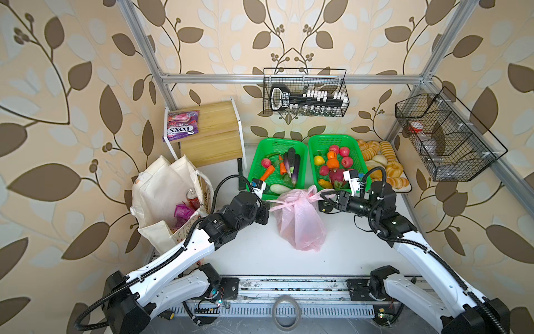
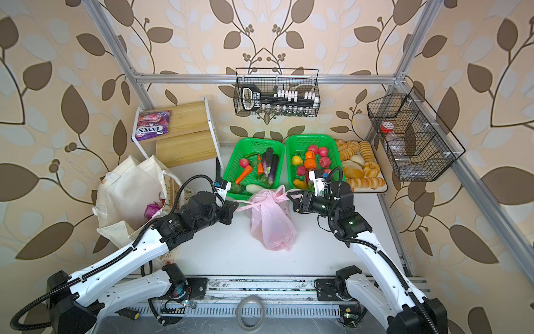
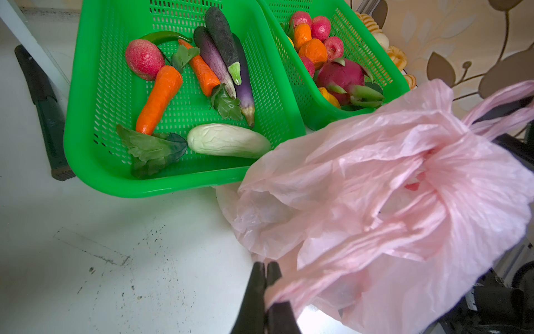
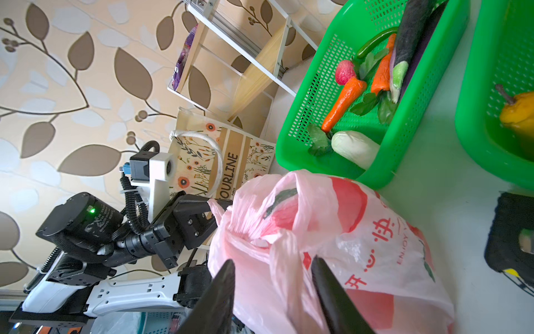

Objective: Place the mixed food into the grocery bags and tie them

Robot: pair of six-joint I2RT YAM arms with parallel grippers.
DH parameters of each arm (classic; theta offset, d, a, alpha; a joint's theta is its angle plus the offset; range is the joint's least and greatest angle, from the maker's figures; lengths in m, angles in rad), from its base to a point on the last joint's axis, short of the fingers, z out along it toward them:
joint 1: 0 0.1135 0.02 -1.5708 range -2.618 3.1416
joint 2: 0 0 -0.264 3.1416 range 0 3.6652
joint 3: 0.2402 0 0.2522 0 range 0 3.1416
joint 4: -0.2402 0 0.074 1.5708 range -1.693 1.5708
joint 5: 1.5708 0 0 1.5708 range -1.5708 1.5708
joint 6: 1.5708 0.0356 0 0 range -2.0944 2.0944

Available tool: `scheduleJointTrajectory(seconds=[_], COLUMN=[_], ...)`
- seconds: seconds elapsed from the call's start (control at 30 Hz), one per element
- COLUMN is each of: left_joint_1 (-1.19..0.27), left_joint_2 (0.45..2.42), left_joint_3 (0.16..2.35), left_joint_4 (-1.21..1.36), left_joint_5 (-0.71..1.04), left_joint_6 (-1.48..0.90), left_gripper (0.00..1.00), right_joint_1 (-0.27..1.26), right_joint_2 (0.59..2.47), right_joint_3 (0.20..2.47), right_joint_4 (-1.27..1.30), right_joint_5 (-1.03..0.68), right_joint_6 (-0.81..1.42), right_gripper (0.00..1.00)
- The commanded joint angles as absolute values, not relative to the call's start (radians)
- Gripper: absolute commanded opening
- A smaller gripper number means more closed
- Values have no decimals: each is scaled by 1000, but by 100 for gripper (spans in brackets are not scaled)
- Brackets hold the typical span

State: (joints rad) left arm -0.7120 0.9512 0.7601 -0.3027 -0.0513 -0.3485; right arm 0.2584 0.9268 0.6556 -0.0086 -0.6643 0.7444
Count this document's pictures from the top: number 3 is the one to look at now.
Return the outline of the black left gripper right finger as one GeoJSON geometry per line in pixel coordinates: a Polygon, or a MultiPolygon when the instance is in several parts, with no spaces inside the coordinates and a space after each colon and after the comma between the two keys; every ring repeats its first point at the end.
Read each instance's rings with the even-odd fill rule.
{"type": "MultiPolygon", "coordinates": [[[[269,288],[282,277],[277,262],[270,262],[266,272],[266,286],[269,288]]],[[[268,334],[301,334],[293,314],[291,304],[286,301],[274,303],[266,312],[266,333],[268,334]]]]}

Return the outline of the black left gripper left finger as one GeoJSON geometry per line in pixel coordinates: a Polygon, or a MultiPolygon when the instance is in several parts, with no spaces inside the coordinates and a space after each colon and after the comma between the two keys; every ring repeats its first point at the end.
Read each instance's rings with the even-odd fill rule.
{"type": "Polygon", "coordinates": [[[239,314],[231,334],[264,334],[266,289],[266,268],[262,262],[255,262],[243,296],[239,314]]]}

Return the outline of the pink plastic bag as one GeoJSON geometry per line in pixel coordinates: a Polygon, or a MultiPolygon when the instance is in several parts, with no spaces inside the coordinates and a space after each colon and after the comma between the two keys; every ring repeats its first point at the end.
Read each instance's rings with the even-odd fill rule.
{"type": "Polygon", "coordinates": [[[495,139],[532,121],[533,106],[484,115],[532,95],[532,81],[516,83],[457,118],[435,79],[218,186],[239,243],[281,267],[266,308],[315,306],[360,333],[418,333],[452,309],[526,234],[533,172],[495,139]]]}

